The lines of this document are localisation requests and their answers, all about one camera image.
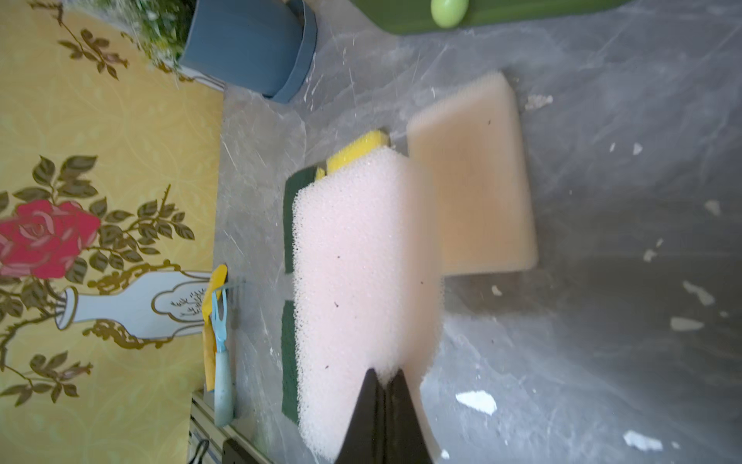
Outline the yellow foam sponge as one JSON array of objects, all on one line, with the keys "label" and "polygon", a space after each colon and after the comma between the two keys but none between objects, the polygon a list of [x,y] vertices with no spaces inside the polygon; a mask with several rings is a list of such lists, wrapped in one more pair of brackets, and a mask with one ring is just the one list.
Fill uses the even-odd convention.
[{"label": "yellow foam sponge", "polygon": [[354,160],[388,146],[390,146],[390,137],[387,133],[381,130],[369,131],[320,164],[315,173],[315,180],[321,180],[340,170],[340,168],[351,164]]}]

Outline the pink foam sponge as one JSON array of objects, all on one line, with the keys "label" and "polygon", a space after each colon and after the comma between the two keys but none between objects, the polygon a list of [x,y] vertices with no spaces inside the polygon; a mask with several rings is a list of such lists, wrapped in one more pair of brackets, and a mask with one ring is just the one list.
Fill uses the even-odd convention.
[{"label": "pink foam sponge", "polygon": [[519,107],[503,73],[415,114],[407,141],[433,185],[444,275],[522,272],[537,264]]},{"label": "pink foam sponge", "polygon": [[367,371],[418,392],[436,356],[435,205],[421,167],[385,147],[302,189],[293,216],[299,429],[334,460]]}]

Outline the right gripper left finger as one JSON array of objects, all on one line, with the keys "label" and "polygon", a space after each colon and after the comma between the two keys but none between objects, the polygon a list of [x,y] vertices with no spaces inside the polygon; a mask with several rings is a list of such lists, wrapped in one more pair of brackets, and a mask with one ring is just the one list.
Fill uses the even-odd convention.
[{"label": "right gripper left finger", "polygon": [[385,455],[385,389],[374,369],[365,374],[336,464],[377,464]]}]

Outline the green scrub sponge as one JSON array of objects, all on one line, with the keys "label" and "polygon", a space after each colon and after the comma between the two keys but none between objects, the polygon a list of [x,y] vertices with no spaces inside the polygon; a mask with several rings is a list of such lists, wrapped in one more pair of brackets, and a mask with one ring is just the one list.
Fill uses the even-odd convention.
[{"label": "green scrub sponge", "polygon": [[299,424],[298,367],[296,348],[295,303],[286,301],[281,319],[282,414]]},{"label": "green scrub sponge", "polygon": [[315,181],[317,170],[316,165],[303,168],[291,175],[285,183],[282,212],[284,267],[288,275],[294,272],[294,201],[302,189]]}]

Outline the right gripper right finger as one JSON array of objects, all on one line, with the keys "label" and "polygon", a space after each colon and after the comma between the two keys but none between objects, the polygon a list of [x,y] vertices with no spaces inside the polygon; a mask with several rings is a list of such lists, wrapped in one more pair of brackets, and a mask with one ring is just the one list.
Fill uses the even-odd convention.
[{"label": "right gripper right finger", "polygon": [[400,370],[384,390],[382,462],[431,464],[410,389]]}]

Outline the green bottom drawer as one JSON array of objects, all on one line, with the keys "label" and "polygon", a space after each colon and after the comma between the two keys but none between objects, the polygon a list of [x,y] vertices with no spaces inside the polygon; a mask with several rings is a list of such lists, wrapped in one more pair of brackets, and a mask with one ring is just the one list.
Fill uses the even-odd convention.
[{"label": "green bottom drawer", "polygon": [[626,3],[626,0],[353,1],[375,25],[394,35],[586,15]]}]

